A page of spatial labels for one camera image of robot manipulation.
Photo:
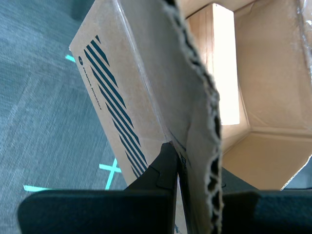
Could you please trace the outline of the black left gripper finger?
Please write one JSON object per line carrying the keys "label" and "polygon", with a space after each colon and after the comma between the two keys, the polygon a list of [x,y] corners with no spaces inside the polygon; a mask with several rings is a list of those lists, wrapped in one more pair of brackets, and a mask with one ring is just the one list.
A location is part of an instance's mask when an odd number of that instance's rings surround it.
{"label": "black left gripper finger", "polygon": [[224,234],[310,234],[312,190],[259,190],[222,169]]}
{"label": "black left gripper finger", "polygon": [[172,234],[177,152],[164,143],[148,169],[122,191],[46,190],[18,207],[24,234]]}

